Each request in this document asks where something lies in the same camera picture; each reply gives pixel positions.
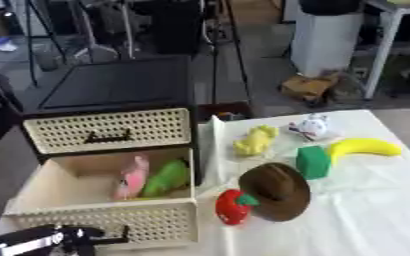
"green cube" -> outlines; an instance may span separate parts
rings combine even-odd
[[[307,180],[324,178],[328,175],[331,159],[320,146],[298,149],[296,166]]]

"white table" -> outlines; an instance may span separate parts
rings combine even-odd
[[[379,45],[367,83],[364,85],[364,97],[366,99],[371,99],[376,91],[379,78],[395,39],[395,35],[398,32],[401,20],[404,15],[410,15],[410,4],[394,4],[386,0],[366,0],[366,3],[382,11],[388,12],[391,15],[390,22],[384,30],[384,36]]]
[[[328,115],[341,137],[384,139],[400,145],[402,155],[345,156],[328,177],[309,182],[311,204],[298,218],[270,222],[252,216],[244,225],[226,227],[214,214],[214,200],[220,191],[235,187],[240,174],[261,163],[293,164],[297,148],[311,144],[281,133],[265,156],[239,161],[230,145],[249,128],[284,126],[303,116],[215,121],[200,127],[201,139],[207,143],[201,146],[209,156],[204,159],[208,171],[205,182],[197,191],[201,242],[186,248],[100,251],[99,255],[410,256],[410,150],[369,111]],[[0,232],[8,230],[7,224],[0,222]]]

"white plush toy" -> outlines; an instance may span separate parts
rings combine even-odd
[[[288,130],[299,133],[310,141],[335,136],[335,134],[330,131],[328,117],[325,115],[311,114],[298,124],[290,123]]]

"white wicker drawer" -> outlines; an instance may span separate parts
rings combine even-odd
[[[118,249],[187,245],[198,241],[194,170],[189,148],[143,151],[151,172],[169,159],[189,159],[190,186],[163,198],[117,202],[112,194],[119,172],[135,153],[59,157],[48,160],[26,182],[5,216],[17,228],[43,224],[90,225],[121,235],[128,225],[129,243]]]
[[[24,127],[42,154],[186,144],[184,108],[29,119]]]

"black cabinet top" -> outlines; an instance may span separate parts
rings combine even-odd
[[[194,104],[189,62],[175,56],[79,65],[44,75],[39,88],[18,96],[25,118],[188,107]]]

